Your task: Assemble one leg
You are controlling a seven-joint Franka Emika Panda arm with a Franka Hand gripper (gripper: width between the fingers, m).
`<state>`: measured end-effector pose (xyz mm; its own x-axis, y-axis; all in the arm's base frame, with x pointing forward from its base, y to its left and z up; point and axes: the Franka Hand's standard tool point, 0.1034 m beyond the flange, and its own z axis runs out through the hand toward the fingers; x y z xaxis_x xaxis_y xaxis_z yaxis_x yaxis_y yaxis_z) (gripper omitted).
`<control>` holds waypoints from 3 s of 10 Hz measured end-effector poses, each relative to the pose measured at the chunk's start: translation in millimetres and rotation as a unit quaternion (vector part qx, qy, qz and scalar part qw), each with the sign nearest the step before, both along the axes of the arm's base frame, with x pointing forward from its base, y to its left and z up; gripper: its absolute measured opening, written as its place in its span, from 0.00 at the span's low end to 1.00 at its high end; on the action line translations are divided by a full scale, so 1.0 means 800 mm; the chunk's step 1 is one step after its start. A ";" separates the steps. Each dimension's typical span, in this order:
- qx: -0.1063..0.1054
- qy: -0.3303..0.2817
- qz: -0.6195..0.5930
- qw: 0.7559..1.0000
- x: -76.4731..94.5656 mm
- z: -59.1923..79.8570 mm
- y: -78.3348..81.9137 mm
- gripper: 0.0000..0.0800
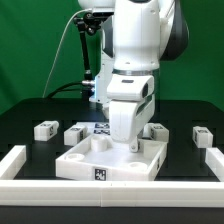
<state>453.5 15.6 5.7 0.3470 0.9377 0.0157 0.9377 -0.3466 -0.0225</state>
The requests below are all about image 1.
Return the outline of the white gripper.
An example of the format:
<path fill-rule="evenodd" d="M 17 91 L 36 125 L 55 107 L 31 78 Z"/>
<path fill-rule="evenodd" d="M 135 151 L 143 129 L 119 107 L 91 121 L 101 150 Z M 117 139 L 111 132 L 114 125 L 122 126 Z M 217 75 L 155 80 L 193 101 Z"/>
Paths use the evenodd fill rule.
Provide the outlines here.
<path fill-rule="evenodd" d="M 130 143 L 129 150 L 140 149 L 137 135 L 155 110 L 154 77 L 112 75 L 107 87 L 110 134 L 114 141 Z"/>

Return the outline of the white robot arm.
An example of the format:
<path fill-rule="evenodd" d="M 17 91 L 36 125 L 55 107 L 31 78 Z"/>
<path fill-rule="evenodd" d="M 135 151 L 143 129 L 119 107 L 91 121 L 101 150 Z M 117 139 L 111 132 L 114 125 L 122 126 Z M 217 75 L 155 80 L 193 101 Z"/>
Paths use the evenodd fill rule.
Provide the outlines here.
<path fill-rule="evenodd" d="M 101 69 L 91 100 L 109 118 L 110 136 L 130 151 L 155 111 L 155 73 L 186 49 L 180 0 L 78 0 L 102 30 Z"/>

